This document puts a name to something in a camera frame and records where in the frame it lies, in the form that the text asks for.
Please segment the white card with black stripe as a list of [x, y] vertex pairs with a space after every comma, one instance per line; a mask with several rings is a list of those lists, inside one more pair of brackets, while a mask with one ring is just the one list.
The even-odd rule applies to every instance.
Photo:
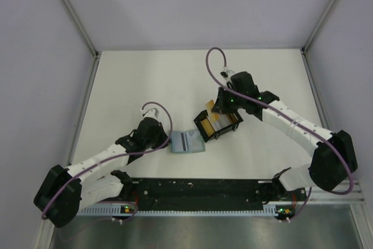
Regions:
[[173, 153], [186, 153], [188, 150], [187, 133], [174, 131], [171, 134], [171, 150]]

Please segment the green card holder wallet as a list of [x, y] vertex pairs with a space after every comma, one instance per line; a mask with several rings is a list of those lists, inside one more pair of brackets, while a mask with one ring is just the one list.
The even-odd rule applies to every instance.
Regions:
[[171, 153], [201, 153], [205, 150], [205, 142], [197, 129], [171, 133]]

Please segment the gold orange card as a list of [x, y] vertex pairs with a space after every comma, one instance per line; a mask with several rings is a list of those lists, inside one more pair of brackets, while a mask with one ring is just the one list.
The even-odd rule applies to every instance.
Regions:
[[210, 122], [216, 122], [220, 118], [219, 113], [213, 112], [213, 107], [214, 107], [214, 100], [210, 100], [209, 102], [206, 103], [207, 116], [209, 117]]

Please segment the black card box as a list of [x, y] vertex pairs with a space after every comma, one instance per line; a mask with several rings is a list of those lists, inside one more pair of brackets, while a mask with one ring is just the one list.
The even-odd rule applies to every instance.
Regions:
[[193, 120], [205, 143], [218, 139], [228, 132], [237, 130], [242, 117], [238, 113], [218, 115], [217, 121], [212, 121], [206, 110], [201, 111]]

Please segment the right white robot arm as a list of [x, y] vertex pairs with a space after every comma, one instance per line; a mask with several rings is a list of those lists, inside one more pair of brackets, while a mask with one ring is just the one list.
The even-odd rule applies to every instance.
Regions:
[[300, 167], [288, 167], [274, 176], [273, 195], [287, 199], [299, 188], [319, 187], [335, 195], [347, 195], [353, 189], [352, 174], [357, 170], [351, 136], [344, 130], [333, 132], [316, 125], [286, 106], [270, 91], [260, 91], [248, 72], [221, 71], [213, 110], [230, 113], [239, 109], [255, 116], [293, 140], [311, 157]]

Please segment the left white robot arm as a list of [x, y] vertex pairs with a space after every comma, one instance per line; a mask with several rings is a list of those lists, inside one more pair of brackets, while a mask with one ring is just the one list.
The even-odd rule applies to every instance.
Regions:
[[68, 167], [52, 167], [33, 201], [41, 218], [60, 228], [71, 222], [79, 210], [98, 201], [110, 197], [128, 199], [131, 179], [120, 169], [167, 147], [169, 142], [157, 117], [144, 116], [136, 129], [99, 154]]

